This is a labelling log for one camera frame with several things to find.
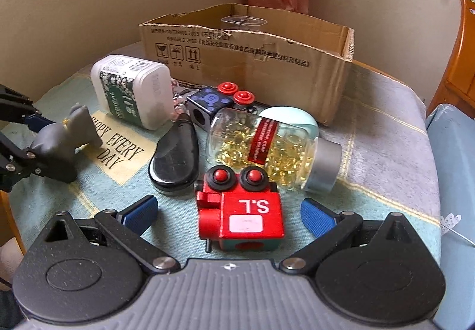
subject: blue gripper pad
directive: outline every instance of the blue gripper pad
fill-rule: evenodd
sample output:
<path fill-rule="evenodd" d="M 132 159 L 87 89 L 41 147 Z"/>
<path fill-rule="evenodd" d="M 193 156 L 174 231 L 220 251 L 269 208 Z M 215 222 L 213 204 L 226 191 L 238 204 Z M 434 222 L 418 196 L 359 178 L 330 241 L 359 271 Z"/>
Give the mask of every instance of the blue gripper pad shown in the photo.
<path fill-rule="evenodd" d="M 25 118 L 25 123 L 32 132 L 39 133 L 46 125 L 53 124 L 54 122 L 38 114 L 32 114 Z"/>
<path fill-rule="evenodd" d="M 300 204 L 300 218 L 303 225 L 317 238 L 336 226 L 334 217 L 318 209 L 308 199 L 304 199 Z"/>
<path fill-rule="evenodd" d="M 122 224 L 141 236 L 158 218 L 158 201 L 149 195 L 120 212 Z"/>

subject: silver jar lid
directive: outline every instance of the silver jar lid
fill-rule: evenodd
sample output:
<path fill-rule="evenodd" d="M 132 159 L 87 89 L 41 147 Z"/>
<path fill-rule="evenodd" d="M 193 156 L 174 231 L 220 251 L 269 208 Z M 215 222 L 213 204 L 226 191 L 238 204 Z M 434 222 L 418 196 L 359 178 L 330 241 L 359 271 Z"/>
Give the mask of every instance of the silver jar lid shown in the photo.
<path fill-rule="evenodd" d="M 335 185 L 341 165 L 341 145 L 324 138 L 315 138 L 312 168 L 303 190 L 330 192 Z"/>

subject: barcode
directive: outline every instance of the barcode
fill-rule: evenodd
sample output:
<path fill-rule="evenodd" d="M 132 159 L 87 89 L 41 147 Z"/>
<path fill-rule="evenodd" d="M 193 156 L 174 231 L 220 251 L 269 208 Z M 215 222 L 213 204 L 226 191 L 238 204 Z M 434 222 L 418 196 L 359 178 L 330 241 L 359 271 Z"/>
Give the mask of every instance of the barcode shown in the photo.
<path fill-rule="evenodd" d="M 149 63 L 149 62 L 140 62 L 135 66 L 131 66 L 130 70 L 139 71 L 139 70 L 142 70 L 143 68 L 146 68 L 147 66 L 150 66 L 150 65 L 151 65 L 151 63 Z"/>

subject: metal screw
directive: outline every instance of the metal screw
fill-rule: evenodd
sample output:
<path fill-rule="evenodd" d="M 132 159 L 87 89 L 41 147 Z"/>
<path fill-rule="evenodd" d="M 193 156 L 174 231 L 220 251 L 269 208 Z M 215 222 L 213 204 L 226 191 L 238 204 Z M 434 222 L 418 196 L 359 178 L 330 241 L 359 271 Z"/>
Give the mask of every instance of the metal screw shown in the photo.
<path fill-rule="evenodd" d="M 287 258 L 282 265 L 288 270 L 301 270 L 307 263 L 302 258 Z"/>
<path fill-rule="evenodd" d="M 176 260 L 174 258 L 170 258 L 170 256 L 161 256 L 160 258 L 153 259 L 152 265 L 159 270 L 168 270 L 176 263 Z"/>

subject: glass jar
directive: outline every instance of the glass jar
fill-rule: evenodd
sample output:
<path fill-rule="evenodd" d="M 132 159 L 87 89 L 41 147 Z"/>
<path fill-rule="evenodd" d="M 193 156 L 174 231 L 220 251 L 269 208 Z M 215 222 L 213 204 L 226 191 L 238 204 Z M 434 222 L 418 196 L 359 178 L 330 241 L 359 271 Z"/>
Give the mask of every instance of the glass jar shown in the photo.
<path fill-rule="evenodd" d="M 236 172 L 260 166 L 284 188 L 329 192 L 338 176 L 341 145 L 313 140 L 300 127 L 224 108 L 211 123 L 206 157 Z"/>

